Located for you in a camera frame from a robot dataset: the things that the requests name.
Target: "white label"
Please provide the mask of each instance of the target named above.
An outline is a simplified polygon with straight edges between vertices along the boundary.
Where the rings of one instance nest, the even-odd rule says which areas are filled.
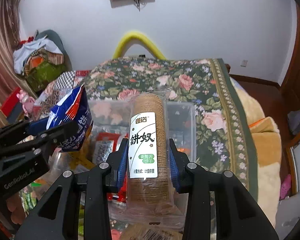
[[[113,145],[114,141],[96,141],[92,163],[99,164],[106,162],[109,154],[113,152]]]
[[[136,114],[131,118],[129,134],[129,177],[158,177],[155,113]]]

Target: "bed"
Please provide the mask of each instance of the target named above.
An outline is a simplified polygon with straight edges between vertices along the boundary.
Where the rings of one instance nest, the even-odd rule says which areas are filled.
[[[88,98],[97,100],[127,100],[157,86],[172,87],[170,100],[192,102],[196,109],[196,162],[209,171],[234,172],[275,225],[279,131],[259,103],[230,79],[222,59],[122,57],[92,71],[65,72],[37,99],[33,119],[46,117],[51,106],[81,84]]]

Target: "power outlet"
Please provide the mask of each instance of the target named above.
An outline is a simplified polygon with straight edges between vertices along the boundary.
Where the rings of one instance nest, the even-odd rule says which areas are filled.
[[[247,66],[247,64],[248,64],[248,60],[243,60],[242,62],[241,62],[241,67],[246,67]]]

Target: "blue gripper pad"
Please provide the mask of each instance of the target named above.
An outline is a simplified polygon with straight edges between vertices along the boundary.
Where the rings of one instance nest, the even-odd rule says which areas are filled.
[[[170,176],[171,176],[172,185],[178,192],[179,188],[180,188],[179,169],[178,169],[176,161],[174,159],[171,147],[169,149],[169,159],[170,159]]]
[[[47,126],[47,123],[48,123],[48,119],[49,119],[49,117],[46,117],[46,118],[40,119],[38,121],[31,122],[29,124],[27,133],[31,134],[33,136],[37,136],[38,133],[41,133],[42,131],[45,131],[47,129],[46,126]]]
[[[129,145],[129,141],[124,146],[124,150],[122,153],[122,157],[121,157],[121,161],[120,161],[120,165],[119,165],[119,169],[118,169],[118,180],[117,180],[117,185],[116,185],[118,190],[120,190],[120,188],[123,186],[124,177],[126,176],[128,145]]]

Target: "wooden floor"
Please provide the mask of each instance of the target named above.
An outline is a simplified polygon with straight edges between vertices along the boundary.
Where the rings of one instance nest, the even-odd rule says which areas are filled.
[[[271,116],[280,130],[282,146],[292,139],[287,122],[287,108],[279,90],[274,86],[239,81],[239,84],[254,97],[263,108],[266,116]],[[288,159],[285,151],[282,151],[280,169],[281,182],[290,173]]]

